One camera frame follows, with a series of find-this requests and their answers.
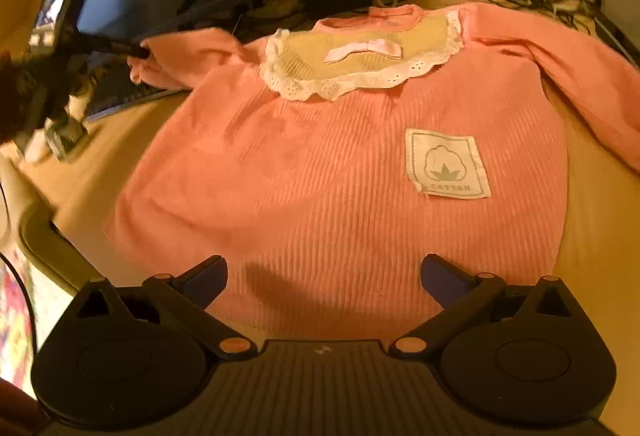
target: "fabric label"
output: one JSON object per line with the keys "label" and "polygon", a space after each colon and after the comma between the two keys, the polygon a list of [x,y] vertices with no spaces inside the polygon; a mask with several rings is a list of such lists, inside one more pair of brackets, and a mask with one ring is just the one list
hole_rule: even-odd
{"label": "fabric label", "polygon": [[474,137],[407,129],[406,174],[418,192],[471,200],[491,196]]}

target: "pink dress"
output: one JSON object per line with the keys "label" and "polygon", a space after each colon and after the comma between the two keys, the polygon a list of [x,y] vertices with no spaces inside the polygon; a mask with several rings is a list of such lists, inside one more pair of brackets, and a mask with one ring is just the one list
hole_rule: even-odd
{"label": "pink dress", "polygon": [[[133,63],[132,77],[193,91],[122,190],[105,225],[113,242],[149,275],[221,254],[229,282],[210,311],[295,337],[389,340],[432,317],[439,307],[419,279],[429,253],[512,284],[550,273],[567,152],[541,72],[636,170],[640,74],[546,18],[453,9],[464,48],[446,64],[335,102],[270,90],[259,75],[266,38],[242,46],[209,29],[148,39],[153,57]],[[423,13],[372,9],[316,27],[405,30]],[[405,168],[408,128],[472,135],[492,196],[418,193]]]}

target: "small display screen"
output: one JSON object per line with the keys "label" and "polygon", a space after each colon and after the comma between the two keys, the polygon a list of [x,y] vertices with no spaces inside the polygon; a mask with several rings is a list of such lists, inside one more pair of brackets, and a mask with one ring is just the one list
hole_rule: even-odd
{"label": "small display screen", "polygon": [[56,27],[56,21],[64,2],[65,0],[44,0],[34,28],[37,30],[53,30]]}

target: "leaf graphic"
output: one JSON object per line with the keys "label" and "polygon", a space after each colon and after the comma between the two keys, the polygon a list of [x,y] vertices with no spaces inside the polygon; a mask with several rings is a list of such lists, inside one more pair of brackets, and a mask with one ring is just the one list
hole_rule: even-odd
{"label": "leaf graphic", "polygon": [[449,171],[449,168],[446,165],[442,164],[442,169],[440,170],[440,172],[431,171],[431,174],[433,174],[438,180],[455,181],[458,177],[459,172],[460,171]]}

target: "neckline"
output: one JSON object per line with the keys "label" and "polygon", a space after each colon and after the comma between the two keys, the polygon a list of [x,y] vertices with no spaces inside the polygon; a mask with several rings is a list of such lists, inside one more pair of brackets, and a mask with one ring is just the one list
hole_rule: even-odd
{"label": "neckline", "polygon": [[326,18],[314,25],[314,30],[330,34],[352,34],[364,30],[387,30],[400,32],[410,30],[424,16],[418,5],[403,5],[396,8],[369,7],[367,16],[360,18]]}

